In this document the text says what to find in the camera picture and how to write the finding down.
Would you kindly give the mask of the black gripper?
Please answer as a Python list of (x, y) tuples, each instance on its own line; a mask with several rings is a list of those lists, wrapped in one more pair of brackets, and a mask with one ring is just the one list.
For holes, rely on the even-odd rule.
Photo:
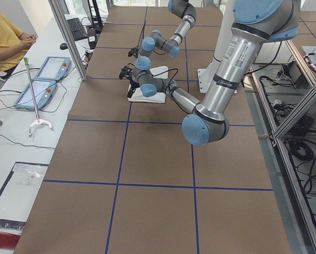
[(133, 96), (134, 92), (136, 91), (136, 89), (140, 87), (139, 83), (134, 81), (132, 77), (130, 78), (130, 86), (131, 87), (128, 90), (127, 98), (131, 98)]

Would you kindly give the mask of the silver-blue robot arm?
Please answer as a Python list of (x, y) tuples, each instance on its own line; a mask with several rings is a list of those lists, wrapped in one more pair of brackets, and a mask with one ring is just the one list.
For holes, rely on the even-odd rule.
[(189, 1), (169, 1), (168, 10), (182, 19), (180, 25), (171, 35), (170, 39), (165, 39), (159, 30), (153, 30), (147, 37), (142, 40), (138, 51), (138, 56), (150, 57), (153, 50), (160, 50), (172, 58), (176, 58), (180, 51), (180, 45), (185, 39), (188, 31), (196, 23), (196, 10)]
[(140, 89), (144, 97), (165, 93), (183, 111), (184, 138), (201, 146), (223, 139), (229, 131), (224, 116), (234, 91), (247, 73), (264, 43), (292, 39), (299, 30), (300, 1), (235, 1), (232, 8), (232, 37), (202, 101), (180, 88), (173, 79), (156, 78), (151, 73), (150, 55), (159, 49), (171, 57), (179, 53), (179, 44), (195, 25), (196, 10), (188, 1), (170, 1), (170, 12), (182, 19), (170, 39), (158, 30), (142, 40), (133, 68), (123, 67), (119, 78), (128, 79), (131, 97)]

